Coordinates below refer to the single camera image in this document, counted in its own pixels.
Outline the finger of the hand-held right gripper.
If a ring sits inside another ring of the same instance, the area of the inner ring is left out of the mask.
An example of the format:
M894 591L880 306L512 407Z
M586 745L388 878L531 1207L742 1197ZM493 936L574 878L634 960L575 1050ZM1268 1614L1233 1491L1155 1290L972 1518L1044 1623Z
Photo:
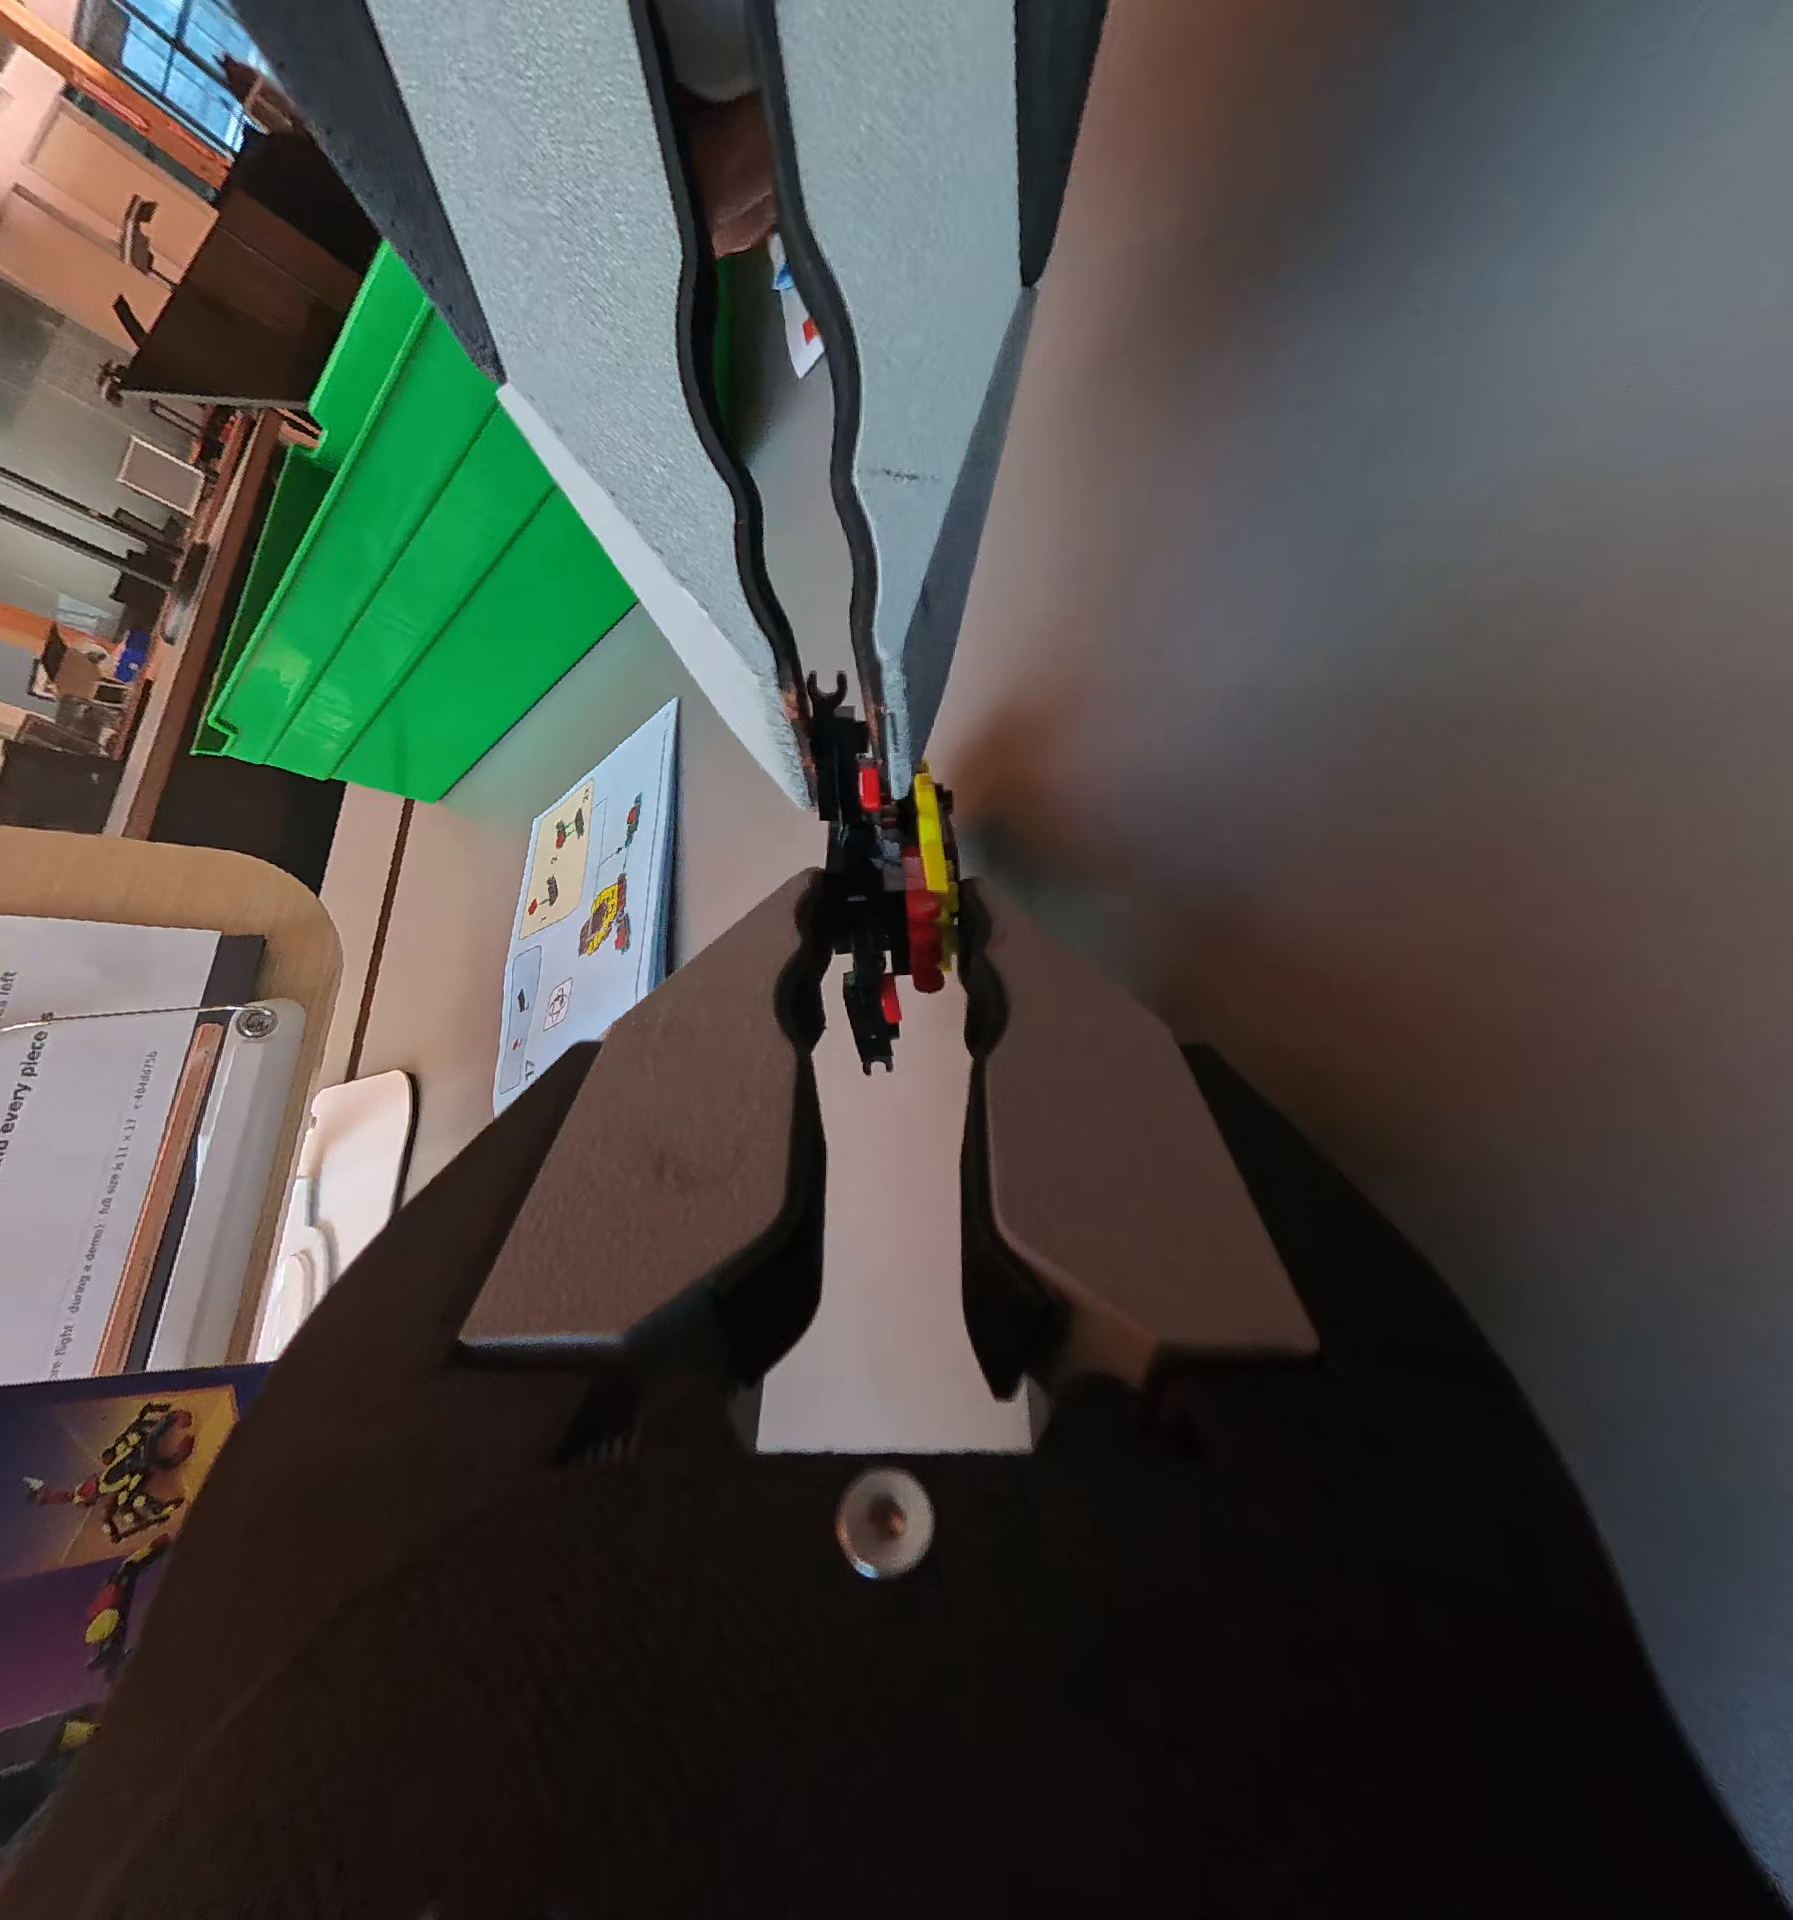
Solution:
M952 673L1036 295L1020 267L1015 7L760 9L792 260L834 379L852 649L884 755Z
M813 811L763 507L717 420L717 260L652 5L370 5L500 401L682 666Z

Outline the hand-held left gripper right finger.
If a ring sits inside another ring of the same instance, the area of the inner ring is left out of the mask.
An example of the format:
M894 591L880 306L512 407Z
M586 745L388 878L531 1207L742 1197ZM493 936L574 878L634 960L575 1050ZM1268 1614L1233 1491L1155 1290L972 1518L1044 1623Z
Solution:
M962 936L962 1308L991 1394L1316 1358L1168 1024L984 886Z

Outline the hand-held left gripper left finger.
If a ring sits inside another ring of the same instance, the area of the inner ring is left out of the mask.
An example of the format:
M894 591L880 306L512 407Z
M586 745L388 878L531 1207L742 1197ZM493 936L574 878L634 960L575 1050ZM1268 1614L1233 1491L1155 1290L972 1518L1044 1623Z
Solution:
M757 1396L809 1330L822 900L818 872L786 882L610 1027L467 1310L465 1359Z

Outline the lego instruction booklet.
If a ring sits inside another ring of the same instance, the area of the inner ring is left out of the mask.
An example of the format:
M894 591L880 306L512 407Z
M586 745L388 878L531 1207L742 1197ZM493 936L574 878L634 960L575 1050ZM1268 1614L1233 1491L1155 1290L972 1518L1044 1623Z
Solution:
M679 701L533 820L504 964L493 1114L669 976Z

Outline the black red yellow lego model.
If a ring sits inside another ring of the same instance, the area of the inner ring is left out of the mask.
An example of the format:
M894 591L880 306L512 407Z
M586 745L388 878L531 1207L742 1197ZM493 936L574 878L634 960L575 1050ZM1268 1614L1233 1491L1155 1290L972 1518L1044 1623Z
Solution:
M841 1008L860 1071L894 1069L906 995L937 995L972 958L953 794L931 772L891 786L872 732L849 703L807 676L801 740L824 827L820 940L843 960Z

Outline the purple lego set box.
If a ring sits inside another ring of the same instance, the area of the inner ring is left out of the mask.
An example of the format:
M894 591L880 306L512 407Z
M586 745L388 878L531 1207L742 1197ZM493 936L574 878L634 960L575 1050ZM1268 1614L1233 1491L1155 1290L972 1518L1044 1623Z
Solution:
M91 1746L270 1370L0 1387L0 1880Z

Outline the small printed paper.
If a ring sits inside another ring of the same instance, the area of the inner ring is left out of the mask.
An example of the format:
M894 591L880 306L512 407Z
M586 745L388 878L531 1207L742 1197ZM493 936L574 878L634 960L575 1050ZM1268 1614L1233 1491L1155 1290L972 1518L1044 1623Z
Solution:
M786 326L788 364L792 375L803 381L820 364L824 343L803 294L792 274L788 247L778 234L766 238L766 256L770 267L770 290L776 295Z

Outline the dark wooden desk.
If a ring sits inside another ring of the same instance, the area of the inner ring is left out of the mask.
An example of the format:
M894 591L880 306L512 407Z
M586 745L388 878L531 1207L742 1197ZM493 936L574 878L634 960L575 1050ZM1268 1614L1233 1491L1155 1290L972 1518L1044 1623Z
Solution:
M115 301L132 356L104 368L104 395L307 411L380 231L302 132L250 135L213 212L154 323Z

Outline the white rounded board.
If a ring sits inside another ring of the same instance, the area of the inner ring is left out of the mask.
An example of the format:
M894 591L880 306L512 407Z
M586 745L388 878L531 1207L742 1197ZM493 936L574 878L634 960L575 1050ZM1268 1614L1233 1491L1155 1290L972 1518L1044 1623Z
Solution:
M403 1201L417 1089L395 1069L311 1099L284 1195L252 1361L267 1363L304 1329Z

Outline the green plastic bin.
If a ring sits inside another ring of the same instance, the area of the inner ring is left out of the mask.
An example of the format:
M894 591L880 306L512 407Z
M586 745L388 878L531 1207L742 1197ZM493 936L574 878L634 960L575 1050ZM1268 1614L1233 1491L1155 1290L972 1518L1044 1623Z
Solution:
M307 417L191 751L442 801L638 598L386 243Z

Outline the pale metal bar with screw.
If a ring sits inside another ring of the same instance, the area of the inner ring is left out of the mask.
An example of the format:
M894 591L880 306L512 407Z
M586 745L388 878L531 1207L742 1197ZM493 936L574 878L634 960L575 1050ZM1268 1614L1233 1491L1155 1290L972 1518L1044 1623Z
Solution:
M160 1324L181 1365L232 1358L245 1298L267 1277L302 1128L295 1083L306 1030L306 1008L287 998L253 1003L231 1021Z

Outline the wooden board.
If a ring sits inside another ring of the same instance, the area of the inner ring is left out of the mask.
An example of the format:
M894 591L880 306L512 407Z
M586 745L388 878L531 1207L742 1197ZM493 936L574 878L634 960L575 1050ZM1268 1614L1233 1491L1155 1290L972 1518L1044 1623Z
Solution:
M121 836L0 827L0 916L201 928L263 942L259 995L295 1003L306 1038L256 1221L236 1316L207 1363L256 1354L261 1301L345 957L322 900L259 858Z

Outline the printed instruction sheet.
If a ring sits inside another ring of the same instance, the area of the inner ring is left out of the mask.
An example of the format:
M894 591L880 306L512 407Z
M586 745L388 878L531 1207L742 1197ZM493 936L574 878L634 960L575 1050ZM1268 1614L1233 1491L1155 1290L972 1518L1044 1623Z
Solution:
M0 916L0 1385L96 1372L222 934Z

